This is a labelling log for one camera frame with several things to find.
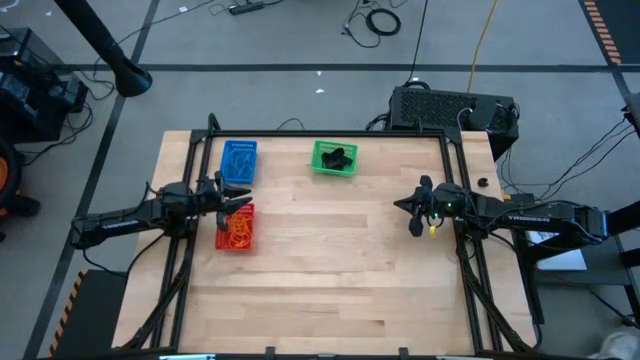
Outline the dark side table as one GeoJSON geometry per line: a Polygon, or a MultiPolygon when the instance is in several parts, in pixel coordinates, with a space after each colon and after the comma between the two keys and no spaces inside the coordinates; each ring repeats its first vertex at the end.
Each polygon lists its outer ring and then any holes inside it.
{"type": "Polygon", "coordinates": [[[586,271],[542,271],[536,263],[528,263],[521,251],[531,244],[527,240],[526,230],[515,229],[511,232],[515,241],[525,293],[534,323],[545,322],[537,287],[541,284],[556,284],[584,287],[591,290],[594,286],[621,286],[624,288],[631,313],[625,315],[613,305],[607,304],[625,326],[640,329],[640,287],[632,270],[640,267],[640,247],[625,250],[619,236],[609,237],[599,245],[591,245],[578,249],[582,252],[587,265],[586,271]]]}

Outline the black computer case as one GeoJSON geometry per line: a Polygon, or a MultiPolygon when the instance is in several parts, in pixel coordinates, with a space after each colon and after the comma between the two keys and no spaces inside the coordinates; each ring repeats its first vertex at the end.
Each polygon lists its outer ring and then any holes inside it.
{"type": "Polygon", "coordinates": [[[519,105],[511,97],[397,87],[385,128],[441,130],[456,139],[463,131],[484,132],[497,160],[519,138],[519,117],[519,105]]]}

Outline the black hazard-striped floor mat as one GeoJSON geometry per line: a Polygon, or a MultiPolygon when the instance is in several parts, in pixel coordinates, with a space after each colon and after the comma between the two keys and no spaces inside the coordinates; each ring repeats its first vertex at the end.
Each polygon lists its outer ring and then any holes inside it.
{"type": "Polygon", "coordinates": [[[72,283],[47,350],[48,359],[79,357],[111,348],[125,280],[102,270],[82,270],[72,283]]]}
{"type": "Polygon", "coordinates": [[[579,0],[606,59],[640,66],[640,0],[579,0]]]}

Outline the person's foot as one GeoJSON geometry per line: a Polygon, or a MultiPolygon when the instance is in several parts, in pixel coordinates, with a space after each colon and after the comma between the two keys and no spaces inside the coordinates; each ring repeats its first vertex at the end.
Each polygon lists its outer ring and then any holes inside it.
{"type": "Polygon", "coordinates": [[[634,360],[640,349],[640,338],[629,332],[614,332],[602,342],[597,359],[634,360]]]}

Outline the black metal beam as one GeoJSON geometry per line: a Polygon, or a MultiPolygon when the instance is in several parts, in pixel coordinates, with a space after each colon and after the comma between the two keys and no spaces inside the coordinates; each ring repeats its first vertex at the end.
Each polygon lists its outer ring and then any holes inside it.
{"type": "Polygon", "coordinates": [[[601,228],[606,231],[603,240],[589,240],[582,231],[558,231],[556,236],[522,250],[521,256],[528,263],[536,263],[569,251],[599,245],[609,237],[640,229],[640,200],[614,212],[605,212],[601,223],[601,228]]]}

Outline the red plastic basket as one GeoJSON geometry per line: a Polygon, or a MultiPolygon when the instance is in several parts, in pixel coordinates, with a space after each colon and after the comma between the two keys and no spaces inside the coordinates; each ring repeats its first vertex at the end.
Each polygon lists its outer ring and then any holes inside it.
{"type": "MultiPolygon", "coordinates": [[[[243,206],[240,210],[238,210],[235,214],[247,214],[250,215],[252,217],[252,220],[254,222],[254,215],[255,215],[255,206],[250,203],[247,204],[245,206],[243,206]]],[[[227,216],[226,220],[227,220],[227,225],[228,222],[230,220],[230,218],[233,216],[227,216]]],[[[223,232],[221,230],[217,230],[216,232],[216,240],[215,240],[215,248],[217,250],[225,250],[225,251],[248,251],[252,248],[252,243],[251,243],[251,248],[250,249],[232,249],[229,247],[227,240],[229,237],[229,226],[228,226],[228,231],[227,232],[223,232]]]]}

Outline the white paper sheet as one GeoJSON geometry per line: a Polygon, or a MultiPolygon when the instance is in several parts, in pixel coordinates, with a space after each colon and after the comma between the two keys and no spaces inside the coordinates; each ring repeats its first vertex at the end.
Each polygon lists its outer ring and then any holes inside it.
{"type": "MultiPolygon", "coordinates": [[[[528,242],[538,244],[544,242],[554,236],[556,233],[527,231],[528,242]]],[[[542,271],[586,271],[587,265],[580,250],[572,250],[551,258],[543,259],[537,262],[537,268],[542,271]]]]}

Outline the black power strip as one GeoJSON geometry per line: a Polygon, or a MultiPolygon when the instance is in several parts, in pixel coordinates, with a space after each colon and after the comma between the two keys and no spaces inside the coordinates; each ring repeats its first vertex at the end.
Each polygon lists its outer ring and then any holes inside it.
{"type": "Polygon", "coordinates": [[[228,11],[231,15],[237,16],[245,13],[258,11],[263,9],[264,7],[265,7],[265,3],[263,1],[246,2],[245,4],[231,5],[228,11]]]}

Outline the black orange floor machine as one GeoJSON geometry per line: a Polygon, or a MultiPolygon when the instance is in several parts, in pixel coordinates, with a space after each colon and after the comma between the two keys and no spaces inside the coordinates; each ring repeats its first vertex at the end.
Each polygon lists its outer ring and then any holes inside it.
{"type": "Polygon", "coordinates": [[[20,194],[24,156],[0,137],[0,219],[9,215],[33,217],[40,202],[20,194]]]}

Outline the black equipment cart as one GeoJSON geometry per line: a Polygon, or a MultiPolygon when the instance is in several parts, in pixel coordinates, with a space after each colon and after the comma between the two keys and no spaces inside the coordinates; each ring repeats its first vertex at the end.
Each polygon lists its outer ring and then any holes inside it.
{"type": "Polygon", "coordinates": [[[0,29],[0,137],[13,144],[55,141],[88,87],[30,28],[0,29]]]}

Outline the blue plastic basket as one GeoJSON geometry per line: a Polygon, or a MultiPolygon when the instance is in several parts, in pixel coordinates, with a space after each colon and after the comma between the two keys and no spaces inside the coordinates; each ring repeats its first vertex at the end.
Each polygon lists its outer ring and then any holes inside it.
{"type": "Polygon", "coordinates": [[[221,159],[220,171],[224,179],[229,183],[235,184],[252,184],[254,179],[255,167],[257,161],[257,142],[249,141],[249,140],[227,140],[223,147],[223,154],[221,159]],[[227,176],[227,162],[229,160],[229,155],[234,150],[245,150],[253,152],[253,160],[254,160],[254,169],[251,177],[246,180],[234,179],[227,176]]]}

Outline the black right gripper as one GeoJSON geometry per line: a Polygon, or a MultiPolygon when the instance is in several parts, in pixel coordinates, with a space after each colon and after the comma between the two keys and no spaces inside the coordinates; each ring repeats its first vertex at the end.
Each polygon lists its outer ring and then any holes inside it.
{"type": "Polygon", "coordinates": [[[440,227],[445,218],[450,218],[455,223],[465,222],[468,211],[468,191],[458,186],[459,194],[455,202],[438,203],[433,202],[432,197],[436,187],[429,176],[423,175],[412,195],[393,203],[394,206],[410,213],[408,229],[413,237],[420,237],[423,234],[423,220],[427,221],[430,228],[440,227]]]}

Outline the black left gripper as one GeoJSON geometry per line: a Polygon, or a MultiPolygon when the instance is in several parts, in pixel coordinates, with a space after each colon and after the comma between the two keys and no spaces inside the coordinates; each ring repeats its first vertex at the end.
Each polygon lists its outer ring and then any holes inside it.
{"type": "Polygon", "coordinates": [[[252,201],[251,197],[243,197],[251,193],[248,188],[237,187],[224,182],[223,176],[220,171],[216,171],[213,177],[205,176],[203,179],[211,179],[215,181],[217,199],[214,202],[201,203],[199,202],[199,209],[202,214],[216,213],[216,225],[217,228],[223,232],[228,231],[227,216],[231,216],[240,210],[243,206],[249,204],[252,201]]]}

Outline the black pole stand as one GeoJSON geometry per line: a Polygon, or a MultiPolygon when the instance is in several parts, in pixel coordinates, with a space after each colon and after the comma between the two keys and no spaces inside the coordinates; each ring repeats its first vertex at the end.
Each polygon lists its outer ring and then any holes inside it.
{"type": "Polygon", "coordinates": [[[135,97],[152,85],[151,75],[133,64],[86,0],[54,0],[115,76],[115,88],[123,97],[135,97]]]}

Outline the green plastic basket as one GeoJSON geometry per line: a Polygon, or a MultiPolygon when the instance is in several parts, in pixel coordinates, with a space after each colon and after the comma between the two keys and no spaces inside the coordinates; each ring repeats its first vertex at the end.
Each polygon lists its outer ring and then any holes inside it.
{"type": "Polygon", "coordinates": [[[354,176],[358,164],[358,146],[355,144],[333,142],[326,140],[316,140],[313,146],[310,167],[313,172],[323,175],[335,175],[342,177],[354,176]],[[326,169],[322,166],[322,154],[334,152],[337,148],[344,148],[345,155],[353,159],[351,166],[345,167],[342,171],[326,169]]]}

